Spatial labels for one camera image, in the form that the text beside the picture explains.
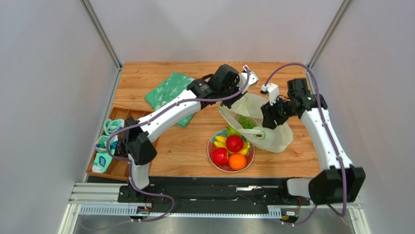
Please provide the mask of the green fake grapes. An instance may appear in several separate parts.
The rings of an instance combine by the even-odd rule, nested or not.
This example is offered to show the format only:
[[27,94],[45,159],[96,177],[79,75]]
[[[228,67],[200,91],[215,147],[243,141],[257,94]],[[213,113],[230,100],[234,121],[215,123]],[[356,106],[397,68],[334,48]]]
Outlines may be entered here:
[[245,116],[239,117],[239,123],[244,129],[253,129],[256,123]]

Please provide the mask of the translucent avocado print plastic bag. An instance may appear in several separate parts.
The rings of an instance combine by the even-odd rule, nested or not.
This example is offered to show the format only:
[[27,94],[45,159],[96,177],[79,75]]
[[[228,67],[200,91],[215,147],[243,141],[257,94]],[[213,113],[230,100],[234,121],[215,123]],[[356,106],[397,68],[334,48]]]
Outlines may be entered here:
[[[248,93],[236,101],[230,109],[220,102],[219,112],[230,126],[235,128],[255,147],[273,153],[281,153],[293,141],[293,132],[287,123],[275,129],[262,126],[263,114],[260,107],[266,103],[266,98]],[[244,129],[239,123],[239,117],[241,116],[254,121],[256,127]]]

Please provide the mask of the green fake apple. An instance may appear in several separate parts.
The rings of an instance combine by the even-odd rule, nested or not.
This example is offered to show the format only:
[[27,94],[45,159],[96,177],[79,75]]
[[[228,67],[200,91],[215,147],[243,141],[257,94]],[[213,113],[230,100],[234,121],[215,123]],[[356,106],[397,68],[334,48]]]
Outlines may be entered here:
[[228,125],[227,128],[226,128],[226,134],[227,134],[228,137],[233,136],[233,135],[242,137],[242,135],[235,128],[233,128],[230,125]]

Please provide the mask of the red fake apple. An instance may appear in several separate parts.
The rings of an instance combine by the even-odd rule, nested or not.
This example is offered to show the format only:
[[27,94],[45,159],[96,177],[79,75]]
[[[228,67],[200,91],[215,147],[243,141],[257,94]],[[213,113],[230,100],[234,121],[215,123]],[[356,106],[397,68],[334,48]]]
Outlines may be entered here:
[[233,153],[237,153],[244,148],[244,141],[238,135],[231,135],[226,138],[226,148]]
[[228,163],[228,151],[226,148],[216,148],[210,154],[212,162],[219,166],[225,166]]

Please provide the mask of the yellow fake banana bunch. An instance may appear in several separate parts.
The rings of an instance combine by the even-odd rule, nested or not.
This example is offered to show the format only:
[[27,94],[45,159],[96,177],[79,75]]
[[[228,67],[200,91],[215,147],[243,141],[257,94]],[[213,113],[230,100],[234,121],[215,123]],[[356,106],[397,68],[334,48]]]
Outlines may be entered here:
[[[225,136],[215,136],[213,144],[215,145],[216,148],[226,148],[226,138],[227,137]],[[243,154],[246,156],[249,153],[250,148],[251,148],[251,143],[249,141],[244,141],[244,148],[237,153]]]

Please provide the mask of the orange fake orange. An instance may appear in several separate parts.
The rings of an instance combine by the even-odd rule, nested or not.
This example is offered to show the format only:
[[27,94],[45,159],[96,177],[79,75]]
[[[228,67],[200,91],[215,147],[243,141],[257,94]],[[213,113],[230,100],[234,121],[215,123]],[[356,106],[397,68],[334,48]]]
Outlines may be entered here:
[[242,170],[246,167],[247,159],[246,159],[245,155],[235,153],[235,154],[232,154],[229,157],[228,164],[229,164],[231,169],[233,169],[235,171],[240,171],[240,170]]

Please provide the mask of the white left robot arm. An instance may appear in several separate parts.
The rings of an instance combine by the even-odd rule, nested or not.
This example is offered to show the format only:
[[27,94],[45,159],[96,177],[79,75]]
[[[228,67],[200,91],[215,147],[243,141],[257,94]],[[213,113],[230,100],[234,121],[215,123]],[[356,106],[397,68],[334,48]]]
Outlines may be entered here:
[[193,80],[178,97],[138,120],[129,118],[124,130],[124,143],[130,160],[129,182],[139,191],[149,183],[150,162],[157,150],[153,143],[171,126],[208,105],[221,102],[230,108],[258,82],[256,74],[244,66],[239,73],[228,64],[214,74]]

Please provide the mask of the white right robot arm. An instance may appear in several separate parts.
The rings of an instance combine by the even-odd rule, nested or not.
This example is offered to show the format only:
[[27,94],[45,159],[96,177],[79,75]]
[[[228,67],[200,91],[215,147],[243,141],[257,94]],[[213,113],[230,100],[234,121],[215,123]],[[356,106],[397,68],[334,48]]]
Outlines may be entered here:
[[282,98],[276,84],[261,87],[261,94],[269,99],[261,107],[262,126],[275,129],[290,117],[298,117],[311,136],[320,165],[320,173],[314,178],[287,179],[288,194],[309,198],[317,205],[354,202],[366,174],[342,149],[323,96],[312,94],[304,78],[290,80],[287,86],[287,99]]

